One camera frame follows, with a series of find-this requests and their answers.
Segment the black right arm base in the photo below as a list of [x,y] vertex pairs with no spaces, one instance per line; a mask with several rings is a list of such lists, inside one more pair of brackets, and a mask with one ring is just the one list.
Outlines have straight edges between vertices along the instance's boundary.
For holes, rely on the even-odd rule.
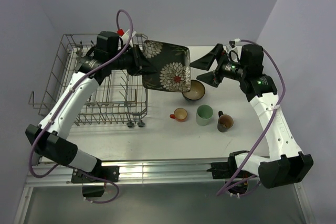
[[227,160],[223,162],[213,162],[207,172],[212,174],[212,179],[228,179],[233,176],[237,170],[235,162]]

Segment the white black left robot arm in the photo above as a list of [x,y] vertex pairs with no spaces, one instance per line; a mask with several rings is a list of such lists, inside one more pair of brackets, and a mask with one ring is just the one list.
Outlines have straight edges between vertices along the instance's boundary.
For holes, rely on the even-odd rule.
[[139,76],[153,73],[154,67],[141,48],[133,43],[135,31],[102,31],[96,43],[79,58],[69,84],[52,110],[38,125],[30,124],[25,134],[38,154],[56,163],[83,172],[91,182],[102,176],[102,161],[67,140],[71,127],[83,106],[114,70],[126,70]]

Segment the black floral square plate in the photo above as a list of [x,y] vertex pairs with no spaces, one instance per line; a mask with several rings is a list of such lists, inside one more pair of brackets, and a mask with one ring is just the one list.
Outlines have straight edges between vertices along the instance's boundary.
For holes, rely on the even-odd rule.
[[146,89],[188,92],[191,89],[190,50],[181,45],[155,40],[143,43],[143,54],[156,73],[142,76]]

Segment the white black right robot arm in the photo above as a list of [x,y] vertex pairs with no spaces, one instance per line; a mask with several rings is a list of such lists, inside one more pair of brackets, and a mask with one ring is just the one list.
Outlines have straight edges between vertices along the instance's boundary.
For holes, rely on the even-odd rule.
[[217,44],[205,56],[193,61],[192,68],[205,74],[197,79],[217,88],[224,78],[239,82],[241,91],[256,112],[263,132],[250,151],[230,154],[227,170],[230,179],[218,191],[222,194],[234,186],[233,180],[244,171],[258,177],[265,188],[275,188],[301,182],[313,166],[310,154],[304,154],[295,141],[281,109],[286,93],[279,94],[272,77],[263,73],[263,59],[269,53],[255,42],[244,40],[237,61],[231,54],[235,41],[230,41],[229,51]]

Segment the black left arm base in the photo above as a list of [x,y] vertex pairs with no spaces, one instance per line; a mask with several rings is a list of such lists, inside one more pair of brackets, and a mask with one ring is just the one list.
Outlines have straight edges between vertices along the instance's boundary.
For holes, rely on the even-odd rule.
[[117,182],[119,180],[119,166],[102,166],[97,174],[90,174],[95,178],[87,177],[81,172],[74,170],[71,183],[73,184],[87,184],[87,183],[101,183],[98,178],[105,179],[111,182]]

